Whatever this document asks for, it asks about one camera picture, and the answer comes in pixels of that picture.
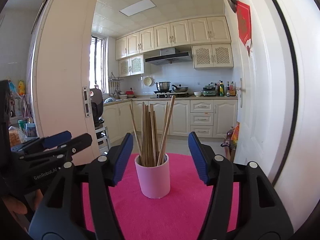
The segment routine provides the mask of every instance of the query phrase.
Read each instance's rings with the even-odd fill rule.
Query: bowl
[[[194,94],[195,94],[196,97],[199,97],[199,96],[202,95],[202,92],[194,92]]]

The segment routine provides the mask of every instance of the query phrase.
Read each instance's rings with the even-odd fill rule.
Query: plush toy
[[[23,96],[26,93],[23,80],[19,80],[18,90],[19,90],[19,92],[18,92],[19,96]]]

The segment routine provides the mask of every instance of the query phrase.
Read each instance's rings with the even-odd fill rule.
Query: ceiling
[[[117,38],[181,18],[224,14],[223,0],[152,0],[156,7],[127,17],[119,10],[140,0],[97,0],[92,32]]]

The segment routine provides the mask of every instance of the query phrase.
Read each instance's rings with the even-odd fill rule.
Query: white tile backsplash
[[[205,85],[222,80],[224,84],[227,81],[232,81],[233,69],[206,69],[195,70],[192,62],[182,62],[174,64],[166,64],[156,66],[153,64],[146,64],[145,73],[142,75],[134,75],[124,77],[121,82],[121,90],[127,91],[133,89],[136,95],[153,94],[156,91],[154,82],[170,81],[171,85],[189,87],[191,91],[201,91]],[[145,77],[152,78],[152,85],[145,86],[143,79]]]

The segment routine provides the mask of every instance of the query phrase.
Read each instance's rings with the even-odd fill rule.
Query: round plate on wall
[[[150,86],[152,84],[152,78],[150,77],[145,77],[143,79],[143,83],[145,84],[145,86]]]

